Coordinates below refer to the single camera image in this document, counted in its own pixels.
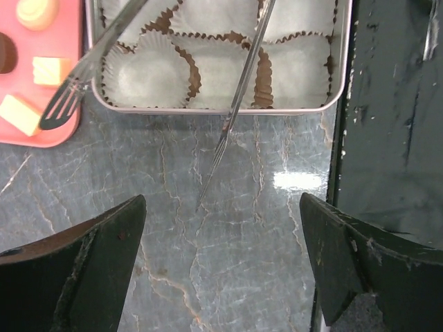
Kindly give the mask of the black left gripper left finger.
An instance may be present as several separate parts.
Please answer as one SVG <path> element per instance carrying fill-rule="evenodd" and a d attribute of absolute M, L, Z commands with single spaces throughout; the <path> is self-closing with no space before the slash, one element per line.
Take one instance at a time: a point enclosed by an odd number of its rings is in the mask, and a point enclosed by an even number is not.
<path fill-rule="evenodd" d="M 138 195 L 1 253 L 2 331 L 117 331 L 145 225 Z"/>

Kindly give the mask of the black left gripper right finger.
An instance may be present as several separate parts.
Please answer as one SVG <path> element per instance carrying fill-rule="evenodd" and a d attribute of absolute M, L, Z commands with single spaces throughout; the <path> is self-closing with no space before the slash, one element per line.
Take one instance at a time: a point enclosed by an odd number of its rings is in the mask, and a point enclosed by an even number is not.
<path fill-rule="evenodd" d="M 372 293 L 391 331 L 442 330 L 442 251 L 344 214 L 303 193 L 300 215 L 323 317 L 331 326 Z"/>

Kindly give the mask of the metal tongs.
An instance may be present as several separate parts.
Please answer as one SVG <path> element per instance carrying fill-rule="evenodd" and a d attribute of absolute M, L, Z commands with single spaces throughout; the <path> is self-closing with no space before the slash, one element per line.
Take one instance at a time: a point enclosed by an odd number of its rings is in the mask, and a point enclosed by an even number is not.
<path fill-rule="evenodd" d="M 239 107 L 248 88 L 253 67 L 260 51 L 260 46 L 266 32 L 274 3 L 274 1 L 265 1 L 262 11 L 260 12 L 256 33 L 249 48 L 249 52 L 244 63 L 244 68 L 240 76 L 233 101 L 230 105 L 229 112 L 225 117 L 224 124 L 221 129 L 221 135 L 215 148 L 210 172 L 201 187 L 196 208 L 201 206 L 210 180 L 220 164 L 224 152 L 226 151 L 228 136 L 232 130 Z M 90 81 L 94 78 L 94 68 L 100 63 L 100 59 L 111 50 L 114 43 L 116 43 L 117 39 L 145 4 L 145 0 L 129 1 L 117 14 L 116 18 L 111 22 L 109 27 L 105 29 L 103 34 L 97 40 L 95 46 L 90 48 L 89 51 L 73 67 L 71 72 L 66 76 L 65 80 L 56 90 L 55 94 L 46 106 L 39 121 L 39 128 L 41 130 L 49 131 L 59 128 L 70 120 L 73 111 L 83 99 Z"/>

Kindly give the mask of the pink chocolate tray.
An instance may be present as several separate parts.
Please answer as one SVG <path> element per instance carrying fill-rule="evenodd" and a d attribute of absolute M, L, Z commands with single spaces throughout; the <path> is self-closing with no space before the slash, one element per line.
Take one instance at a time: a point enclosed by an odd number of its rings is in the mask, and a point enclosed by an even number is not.
<path fill-rule="evenodd" d="M 79 110 L 53 130 L 39 121 L 82 52 L 82 1 L 2 1 L 1 142 L 54 147 L 78 127 Z"/>

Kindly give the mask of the pink square chocolate tin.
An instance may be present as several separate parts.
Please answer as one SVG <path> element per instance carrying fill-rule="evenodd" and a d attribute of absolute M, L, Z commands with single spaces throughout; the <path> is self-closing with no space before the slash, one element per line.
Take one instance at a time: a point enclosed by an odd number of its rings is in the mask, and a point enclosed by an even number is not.
<path fill-rule="evenodd" d="M 113 111 L 223 114 L 264 14 L 263 1 L 148 1 L 92 84 Z M 242 114 L 323 111 L 344 89 L 351 1 L 276 1 Z"/>

